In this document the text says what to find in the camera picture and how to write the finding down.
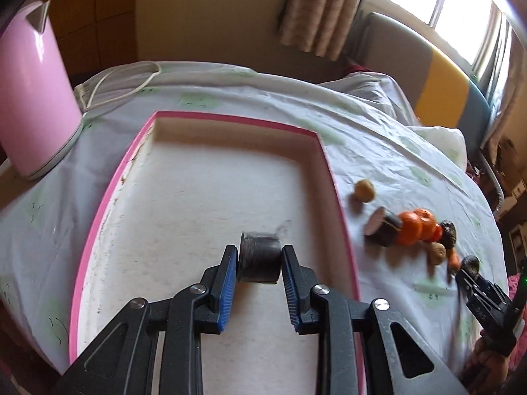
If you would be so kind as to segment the person's right hand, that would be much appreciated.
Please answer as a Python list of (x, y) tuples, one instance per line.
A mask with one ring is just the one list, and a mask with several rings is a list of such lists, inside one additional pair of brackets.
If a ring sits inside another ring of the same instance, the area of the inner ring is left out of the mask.
[(473, 352), (463, 372), (476, 371), (475, 379), (468, 385), (469, 394), (493, 394), (507, 379), (509, 357), (490, 351), (484, 340), (485, 331), (480, 331)]

